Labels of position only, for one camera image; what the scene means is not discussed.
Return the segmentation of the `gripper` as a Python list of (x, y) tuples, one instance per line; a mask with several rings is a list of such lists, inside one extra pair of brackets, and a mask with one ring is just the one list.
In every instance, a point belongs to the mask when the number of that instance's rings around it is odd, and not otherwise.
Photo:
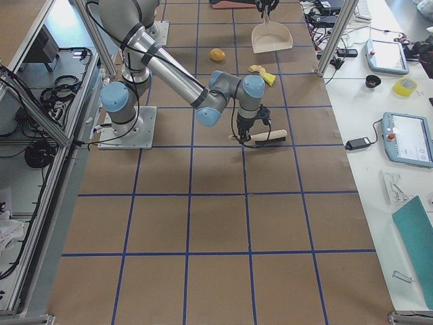
[(236, 117), (237, 134), (240, 136), (240, 142), (250, 141), (250, 129), (254, 125), (253, 118)]
[(257, 10), (274, 10), (279, 4), (279, 0), (256, 0), (255, 4)]

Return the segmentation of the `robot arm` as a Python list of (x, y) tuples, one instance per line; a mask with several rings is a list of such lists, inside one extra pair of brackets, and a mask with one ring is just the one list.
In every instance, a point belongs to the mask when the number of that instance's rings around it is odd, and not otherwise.
[(122, 78), (105, 86), (101, 100), (119, 135), (133, 132), (139, 123), (135, 107), (151, 84), (151, 75), (162, 79), (196, 111), (203, 126), (212, 127), (230, 101), (238, 102), (232, 132), (244, 144), (258, 119), (268, 122), (261, 100), (265, 82), (257, 74), (241, 78), (216, 70), (204, 86), (149, 34), (159, 1), (87, 1), (85, 10), (121, 50)]

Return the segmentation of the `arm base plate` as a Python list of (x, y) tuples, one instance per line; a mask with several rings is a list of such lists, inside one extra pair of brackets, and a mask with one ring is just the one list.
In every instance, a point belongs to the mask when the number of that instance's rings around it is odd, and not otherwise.
[(146, 33), (158, 44), (166, 46), (168, 41), (168, 30), (170, 23), (168, 21), (155, 20), (153, 25), (146, 29)]
[(111, 121), (106, 113), (104, 123), (110, 126), (103, 128), (97, 147), (101, 150), (134, 150), (151, 149), (154, 138), (154, 128), (158, 108), (156, 106), (134, 106), (139, 110), (131, 122), (119, 125)]

